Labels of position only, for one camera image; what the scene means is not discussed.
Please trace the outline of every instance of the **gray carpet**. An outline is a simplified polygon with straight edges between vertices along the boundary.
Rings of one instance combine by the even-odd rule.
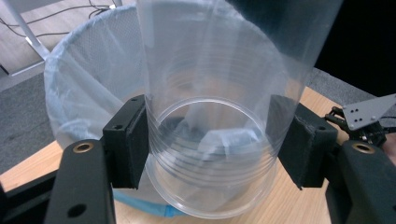
[[[339,105],[375,98],[317,69],[307,86]],[[0,174],[54,140],[42,73],[0,92],[0,128]]]

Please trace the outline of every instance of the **wooden table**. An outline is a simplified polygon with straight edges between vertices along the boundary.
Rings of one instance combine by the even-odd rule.
[[[326,97],[305,88],[301,103],[323,117],[332,106],[337,105]],[[339,132],[339,143],[347,135]],[[49,144],[35,155],[0,175],[5,191],[14,189],[30,180],[47,174],[59,167],[62,150],[56,142]],[[155,217],[115,201],[118,223],[331,223],[325,199],[327,182],[321,189],[299,190],[293,184],[283,166],[278,171],[270,195],[253,210],[244,215],[226,219],[210,220],[198,217]]]

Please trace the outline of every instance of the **bin liner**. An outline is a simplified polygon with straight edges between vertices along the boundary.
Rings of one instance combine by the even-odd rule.
[[[122,105],[144,93],[142,59],[135,4],[92,18],[57,44],[44,80],[51,129],[62,148],[100,139]],[[114,189],[114,197],[157,216],[183,215],[157,193],[146,172],[139,190]]]

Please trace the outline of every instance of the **transparent cylinder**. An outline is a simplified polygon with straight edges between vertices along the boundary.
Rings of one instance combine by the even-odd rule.
[[[146,169],[166,201],[197,217],[239,215],[270,192],[277,153],[341,5],[230,2],[137,1]]]

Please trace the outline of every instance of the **trash bin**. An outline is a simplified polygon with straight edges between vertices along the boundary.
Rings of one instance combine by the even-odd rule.
[[[122,105],[144,92],[139,32],[135,5],[117,7],[80,25],[46,60],[47,111],[62,148],[100,139]],[[146,173],[139,190],[114,189],[114,197],[157,216],[182,214],[157,193]]]

